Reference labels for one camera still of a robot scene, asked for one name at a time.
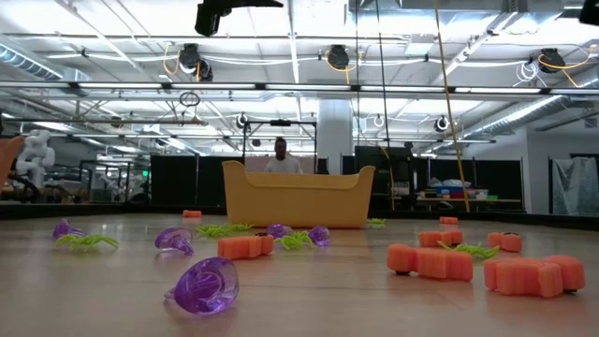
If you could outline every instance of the white column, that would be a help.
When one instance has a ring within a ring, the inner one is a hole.
[[[352,109],[347,99],[322,99],[318,110],[318,158],[329,160],[329,173],[342,173],[342,155],[352,155]]]

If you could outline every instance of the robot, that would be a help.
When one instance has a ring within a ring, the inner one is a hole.
[[[31,136],[25,139],[25,148],[17,158],[17,173],[27,174],[37,188],[44,187],[46,168],[54,165],[55,153],[53,148],[48,147],[50,136],[50,131],[32,130]]]

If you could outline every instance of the person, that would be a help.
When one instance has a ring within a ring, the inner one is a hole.
[[[264,169],[271,173],[303,173],[300,162],[294,157],[287,156],[287,142],[278,138],[274,142],[276,156],[272,158]]]

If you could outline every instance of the purple translucent object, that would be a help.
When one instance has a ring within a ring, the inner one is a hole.
[[[191,231],[185,228],[173,227],[167,228],[158,234],[156,238],[156,248],[160,249],[178,249],[186,255],[193,255],[194,248],[189,244],[191,242]]]
[[[270,225],[266,227],[266,232],[272,235],[274,239],[281,239],[283,236],[291,233],[293,229],[289,226],[284,226],[282,224],[278,225]]]
[[[165,298],[174,299],[194,315],[212,315],[231,306],[239,293],[235,265],[226,258],[211,257],[186,271]]]
[[[65,235],[83,236],[83,235],[85,235],[85,233],[83,233],[82,231],[80,231],[78,229],[73,228],[68,223],[68,220],[63,219],[54,228],[54,232],[52,233],[52,237],[55,240],[58,240],[61,237],[64,237]]]
[[[308,232],[308,237],[312,242],[320,247],[328,246],[330,244],[329,240],[329,229],[324,226],[318,226],[310,229]]]

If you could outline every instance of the floor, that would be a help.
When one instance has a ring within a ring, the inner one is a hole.
[[[121,243],[74,255],[52,250],[58,220],[0,222],[0,336],[599,336],[599,232],[460,224],[468,243],[485,242],[490,231],[517,232],[525,256],[578,257],[587,287],[576,295],[504,297],[485,289],[480,264],[472,283],[397,276],[385,264],[388,245],[417,245],[419,230],[439,225],[389,220],[384,229],[332,231],[328,248],[236,261],[235,305],[198,317],[163,294],[214,256],[216,242],[194,240],[191,257],[159,255],[153,246],[161,229],[196,222],[174,214],[73,217],[75,227]]]

